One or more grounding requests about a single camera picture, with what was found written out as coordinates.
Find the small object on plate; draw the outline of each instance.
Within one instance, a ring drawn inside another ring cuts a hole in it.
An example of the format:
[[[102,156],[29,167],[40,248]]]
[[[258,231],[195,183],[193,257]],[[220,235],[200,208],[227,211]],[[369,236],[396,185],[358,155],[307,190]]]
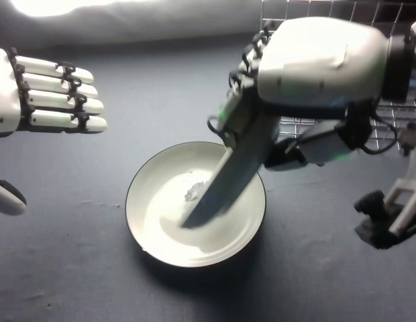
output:
[[[232,257],[252,240],[266,209],[258,174],[226,214],[198,228],[180,226],[224,154],[220,144],[189,142],[142,166],[127,192],[125,212],[129,230],[145,252],[173,266],[201,267]]]

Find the plate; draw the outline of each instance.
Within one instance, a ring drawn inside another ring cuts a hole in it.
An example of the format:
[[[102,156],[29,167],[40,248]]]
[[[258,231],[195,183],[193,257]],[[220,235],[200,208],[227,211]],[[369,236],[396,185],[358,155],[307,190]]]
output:
[[[141,167],[127,191],[125,213],[145,252],[173,266],[202,267],[232,257],[252,240],[266,210],[258,174],[226,214],[195,229],[179,225],[224,154],[220,144],[188,142],[161,151]]]

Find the bright light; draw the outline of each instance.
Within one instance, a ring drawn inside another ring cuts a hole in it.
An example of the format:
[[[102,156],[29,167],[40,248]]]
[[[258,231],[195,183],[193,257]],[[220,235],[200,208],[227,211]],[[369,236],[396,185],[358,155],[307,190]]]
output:
[[[20,12],[32,17],[64,15],[80,7],[108,5],[115,2],[142,2],[144,0],[11,0]]]

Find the gray blade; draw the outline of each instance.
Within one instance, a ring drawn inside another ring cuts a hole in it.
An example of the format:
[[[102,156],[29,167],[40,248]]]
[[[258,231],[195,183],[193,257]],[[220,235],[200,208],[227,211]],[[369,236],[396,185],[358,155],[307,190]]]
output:
[[[185,214],[181,227],[200,227],[233,205],[267,159],[278,119],[259,115],[235,149],[228,148],[217,170]]]

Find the metal wire basket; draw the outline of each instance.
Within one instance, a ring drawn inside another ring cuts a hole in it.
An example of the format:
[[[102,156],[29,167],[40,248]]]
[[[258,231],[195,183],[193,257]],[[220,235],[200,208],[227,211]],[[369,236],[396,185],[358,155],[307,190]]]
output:
[[[298,17],[334,17],[362,23],[378,28],[385,36],[405,34],[416,21],[416,3],[348,1],[348,0],[262,0],[260,29],[267,21],[273,22],[273,29],[287,19]],[[381,101],[378,114],[397,128],[405,127],[410,121],[416,122],[416,97],[408,97],[403,104]],[[280,135],[297,137],[308,127],[320,120],[282,117]],[[374,128],[371,141],[376,148],[382,148],[393,140],[391,130],[379,122],[372,122]]]

